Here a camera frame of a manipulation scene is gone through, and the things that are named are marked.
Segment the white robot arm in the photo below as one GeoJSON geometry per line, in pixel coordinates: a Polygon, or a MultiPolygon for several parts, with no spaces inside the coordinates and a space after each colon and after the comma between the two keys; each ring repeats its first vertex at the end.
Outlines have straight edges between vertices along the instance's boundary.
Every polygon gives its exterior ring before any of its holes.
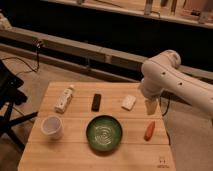
{"type": "Polygon", "coordinates": [[[178,70],[180,55],[166,50],[144,61],[141,92],[147,99],[156,99],[166,89],[213,118],[213,85],[178,70]]]}

